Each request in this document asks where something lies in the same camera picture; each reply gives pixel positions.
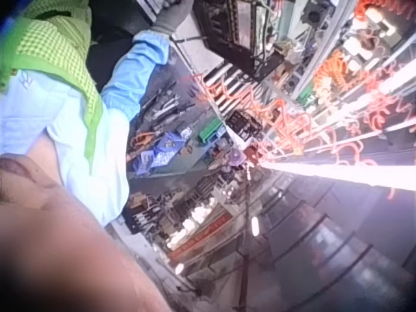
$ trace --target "blue sleeve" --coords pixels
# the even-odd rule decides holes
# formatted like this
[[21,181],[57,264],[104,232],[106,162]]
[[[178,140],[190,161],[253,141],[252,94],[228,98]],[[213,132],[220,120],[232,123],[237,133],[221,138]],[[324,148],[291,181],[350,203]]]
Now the blue sleeve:
[[140,111],[140,99],[146,91],[156,64],[166,64],[169,39],[153,31],[142,31],[133,38],[133,47],[114,68],[101,98],[108,109],[122,111],[128,120]]

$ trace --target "gray work glove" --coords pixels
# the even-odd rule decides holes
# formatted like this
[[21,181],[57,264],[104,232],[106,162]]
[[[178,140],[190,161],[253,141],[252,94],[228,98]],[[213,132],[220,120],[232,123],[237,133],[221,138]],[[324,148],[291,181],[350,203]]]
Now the gray work glove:
[[164,0],[163,8],[150,29],[171,36],[189,15],[193,4],[194,0]]

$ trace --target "metal frame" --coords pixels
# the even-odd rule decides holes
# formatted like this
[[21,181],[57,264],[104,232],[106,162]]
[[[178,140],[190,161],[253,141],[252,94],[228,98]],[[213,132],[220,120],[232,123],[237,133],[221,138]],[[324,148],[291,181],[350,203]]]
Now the metal frame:
[[350,18],[356,5],[357,0],[342,0],[339,2],[332,16],[331,23],[329,24],[328,29],[325,31],[325,35],[322,39],[322,42],[320,43],[320,47],[313,55],[313,58],[306,68],[305,73],[302,75],[302,78],[299,80],[299,83],[296,85],[296,88],[292,92],[292,99],[298,98],[300,92],[312,79],[316,68],[320,66],[320,63],[326,60],[328,55],[331,53],[332,49],[338,41],[338,34],[341,30],[341,27]]

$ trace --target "light blue shirt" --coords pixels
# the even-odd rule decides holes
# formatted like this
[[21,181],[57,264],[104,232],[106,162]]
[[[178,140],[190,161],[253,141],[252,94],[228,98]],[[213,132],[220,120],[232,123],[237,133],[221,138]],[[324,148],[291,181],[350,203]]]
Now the light blue shirt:
[[39,71],[19,70],[0,98],[0,153],[26,154],[46,129],[55,142],[64,186],[102,225],[114,220],[129,195],[125,152],[129,121],[157,64],[166,64],[168,37],[143,31],[115,66],[101,97],[105,106],[96,135],[92,170],[84,157],[87,129],[82,93]]

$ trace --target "green checkered scarf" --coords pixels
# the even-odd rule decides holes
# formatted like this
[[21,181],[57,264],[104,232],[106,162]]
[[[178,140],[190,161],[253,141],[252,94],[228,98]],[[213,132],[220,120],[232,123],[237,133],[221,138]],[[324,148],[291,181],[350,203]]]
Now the green checkered scarf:
[[[53,14],[46,20],[36,19],[42,14],[47,16],[48,12],[65,12],[70,16]],[[103,104],[85,66],[90,17],[88,0],[36,0],[1,46],[0,83],[4,90],[12,70],[39,70],[57,75],[80,90],[87,102],[84,156],[91,167]]]

